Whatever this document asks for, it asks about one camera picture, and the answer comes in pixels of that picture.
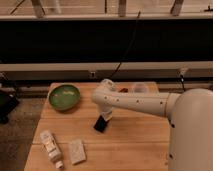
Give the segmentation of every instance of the bowl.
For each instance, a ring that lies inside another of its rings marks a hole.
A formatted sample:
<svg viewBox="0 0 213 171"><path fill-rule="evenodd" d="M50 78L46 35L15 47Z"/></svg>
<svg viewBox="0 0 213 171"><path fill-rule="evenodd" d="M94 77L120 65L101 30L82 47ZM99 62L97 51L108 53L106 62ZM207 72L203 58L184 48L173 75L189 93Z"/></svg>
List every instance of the bowl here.
<svg viewBox="0 0 213 171"><path fill-rule="evenodd" d="M73 108L80 100L78 88L70 84L63 84L54 88L49 94L50 105L58 111Z"/></svg>
<svg viewBox="0 0 213 171"><path fill-rule="evenodd" d="M149 93L149 87L144 82L136 82L132 84L132 93Z"/></svg>

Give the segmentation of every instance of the metal bar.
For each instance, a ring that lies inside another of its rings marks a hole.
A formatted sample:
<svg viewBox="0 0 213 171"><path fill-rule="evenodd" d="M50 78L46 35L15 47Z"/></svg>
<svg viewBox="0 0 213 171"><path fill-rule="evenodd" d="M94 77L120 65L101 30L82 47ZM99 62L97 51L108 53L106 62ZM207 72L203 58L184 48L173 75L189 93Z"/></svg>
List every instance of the metal bar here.
<svg viewBox="0 0 213 171"><path fill-rule="evenodd" d="M44 12L44 9L42 8L40 0L31 0L31 1L35 11L35 15L38 18L43 18L45 15L45 12Z"/></svg>
<svg viewBox="0 0 213 171"><path fill-rule="evenodd" d="M213 19L211 12L191 12L182 13L173 17L169 13L143 14L139 20L185 20L185 19ZM82 15L45 15L44 18L37 18L35 15L0 15L0 21L75 21L75 20L135 20L135 14L127 14L126 17L118 17L117 14L82 14Z"/></svg>
<svg viewBox="0 0 213 171"><path fill-rule="evenodd" d="M47 64L0 64L0 72L7 71L90 71L114 70L118 63L47 63ZM120 70L168 70L180 68L213 69L213 61L205 62L124 62Z"/></svg>
<svg viewBox="0 0 213 171"><path fill-rule="evenodd" d="M180 12L181 12L181 9L182 9L182 6L183 6L183 1L184 0L175 0L171 10L170 10L170 13L173 15L173 16L178 16L180 15Z"/></svg>
<svg viewBox="0 0 213 171"><path fill-rule="evenodd" d="M119 17L126 16L126 0L119 0L118 15Z"/></svg>

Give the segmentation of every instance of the small item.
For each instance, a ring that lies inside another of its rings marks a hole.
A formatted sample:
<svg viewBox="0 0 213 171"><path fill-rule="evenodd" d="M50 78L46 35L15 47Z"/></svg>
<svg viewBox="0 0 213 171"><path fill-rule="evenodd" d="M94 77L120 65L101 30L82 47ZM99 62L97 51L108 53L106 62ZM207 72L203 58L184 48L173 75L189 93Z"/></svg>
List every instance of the small item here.
<svg viewBox="0 0 213 171"><path fill-rule="evenodd" d="M70 159L73 165L86 160L84 145L82 140L76 139L69 142Z"/></svg>
<svg viewBox="0 0 213 171"><path fill-rule="evenodd" d="M56 169L62 170L64 168L62 162L62 153L59 150L56 141L49 130L45 130L40 134L41 142L47 151L49 159L55 164Z"/></svg>
<svg viewBox="0 0 213 171"><path fill-rule="evenodd" d="M94 125L94 129L99 132L104 132L105 128L107 127L109 121L105 121L102 115L99 116L98 120Z"/></svg>

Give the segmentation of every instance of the floor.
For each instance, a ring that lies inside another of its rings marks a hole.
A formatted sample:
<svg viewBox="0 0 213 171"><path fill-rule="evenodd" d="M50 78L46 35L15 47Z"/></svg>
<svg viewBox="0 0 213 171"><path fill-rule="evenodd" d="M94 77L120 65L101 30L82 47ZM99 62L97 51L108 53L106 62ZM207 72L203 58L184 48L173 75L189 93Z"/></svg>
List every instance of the floor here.
<svg viewBox="0 0 213 171"><path fill-rule="evenodd" d="M44 98L23 98L0 125L0 171L23 171Z"/></svg>

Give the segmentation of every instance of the green bowl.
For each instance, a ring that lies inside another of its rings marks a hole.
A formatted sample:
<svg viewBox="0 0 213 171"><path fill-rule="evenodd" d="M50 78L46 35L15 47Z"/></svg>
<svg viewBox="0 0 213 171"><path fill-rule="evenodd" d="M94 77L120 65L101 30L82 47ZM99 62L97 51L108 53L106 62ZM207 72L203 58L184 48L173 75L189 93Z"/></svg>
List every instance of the green bowl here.
<svg viewBox="0 0 213 171"><path fill-rule="evenodd" d="M80 92L73 85L64 84L58 86L49 94L51 106L58 111L65 111L73 108L79 100Z"/></svg>

